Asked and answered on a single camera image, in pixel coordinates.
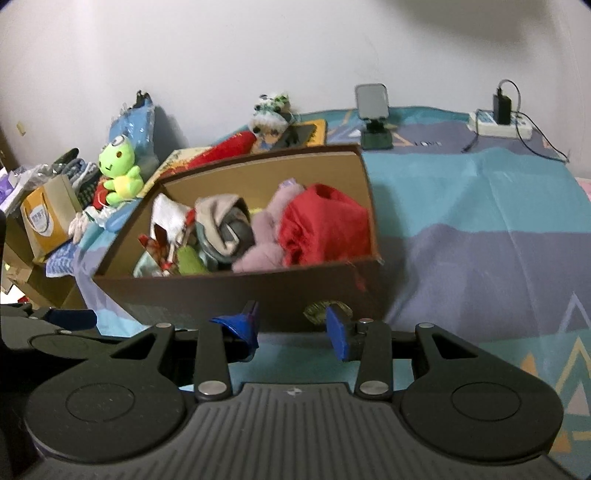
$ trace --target white wall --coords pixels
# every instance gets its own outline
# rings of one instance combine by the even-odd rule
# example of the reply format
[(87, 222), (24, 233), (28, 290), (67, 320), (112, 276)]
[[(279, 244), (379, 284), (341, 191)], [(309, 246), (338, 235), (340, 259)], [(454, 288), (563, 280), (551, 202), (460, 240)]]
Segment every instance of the white wall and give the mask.
[(260, 93), (285, 90), (300, 111), (349, 108), (354, 85), (383, 82), (391, 105), (473, 111), (510, 77), (591, 177), (589, 45), (580, 0), (12, 0), (0, 124), (22, 163), (74, 145), (91, 160), (138, 89), (182, 144), (205, 145), (244, 124)]

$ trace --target green frog plush toy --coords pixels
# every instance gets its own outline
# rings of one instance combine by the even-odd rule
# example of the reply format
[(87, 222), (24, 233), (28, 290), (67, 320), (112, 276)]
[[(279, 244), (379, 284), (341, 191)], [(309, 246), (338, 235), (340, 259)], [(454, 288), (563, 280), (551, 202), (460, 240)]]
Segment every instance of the green frog plush toy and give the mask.
[(124, 135), (118, 135), (99, 155), (100, 172), (111, 178), (104, 183), (109, 205), (117, 205), (124, 200), (131, 200), (144, 187), (139, 176), (139, 167), (135, 164), (134, 148)]

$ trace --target round pad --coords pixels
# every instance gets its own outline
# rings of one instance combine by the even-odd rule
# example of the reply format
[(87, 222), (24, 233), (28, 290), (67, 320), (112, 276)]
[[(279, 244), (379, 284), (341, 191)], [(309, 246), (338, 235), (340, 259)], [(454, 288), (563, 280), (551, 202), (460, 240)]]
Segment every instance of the round pad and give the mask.
[(29, 397), (35, 444), (82, 463), (133, 457), (156, 447), (184, 419), (181, 392), (144, 361), (101, 357), (45, 382)]
[(47, 355), (85, 360), (106, 352), (112, 345), (75, 335), (40, 335), (31, 340), (31, 346)]
[(452, 394), (458, 412), (468, 418), (483, 421), (505, 420), (517, 413), (521, 400), (510, 388), (497, 383), (471, 383)]
[(403, 394), (421, 440), (463, 460), (510, 462), (548, 451), (562, 423), (555, 392), (498, 359), (442, 360)]

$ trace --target bed sheet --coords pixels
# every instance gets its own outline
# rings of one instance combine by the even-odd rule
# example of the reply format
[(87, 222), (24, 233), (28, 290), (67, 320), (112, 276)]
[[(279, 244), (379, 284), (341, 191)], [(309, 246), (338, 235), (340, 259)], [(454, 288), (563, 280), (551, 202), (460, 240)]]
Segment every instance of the bed sheet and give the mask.
[[(324, 118), (327, 142), (359, 140), (355, 111)], [(519, 141), (481, 137), (467, 115), (431, 108), (392, 108), (394, 148), (363, 154), (374, 193), (388, 278), (393, 329), (430, 321), (478, 343), (552, 385), (565, 408), (553, 450), (579, 478), (591, 473), (591, 203), (565, 165), (532, 155)], [(553, 153), (535, 134), (530, 146)], [(74, 258), (76, 281), (106, 335), (145, 328), (91, 278), (115, 238), (85, 236)], [(353, 384), (357, 365), (334, 358), (322, 335), (261, 335), (248, 364), (231, 366), (233, 382)], [(395, 361), (395, 385), (412, 380)]]

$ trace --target power strip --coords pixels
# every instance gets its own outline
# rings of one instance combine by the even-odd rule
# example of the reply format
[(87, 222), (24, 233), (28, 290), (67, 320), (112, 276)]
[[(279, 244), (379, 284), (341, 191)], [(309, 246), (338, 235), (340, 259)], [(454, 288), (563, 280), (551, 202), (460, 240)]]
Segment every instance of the power strip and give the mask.
[[(511, 123), (509, 125), (498, 125), (495, 122), (492, 110), (479, 110), (478, 134), (484, 137), (519, 138), (515, 129), (515, 121), (515, 113), (511, 112)], [(529, 140), (533, 132), (531, 122), (523, 117), (520, 117), (517, 122), (521, 138)], [(476, 132), (476, 112), (470, 114), (468, 128)]]

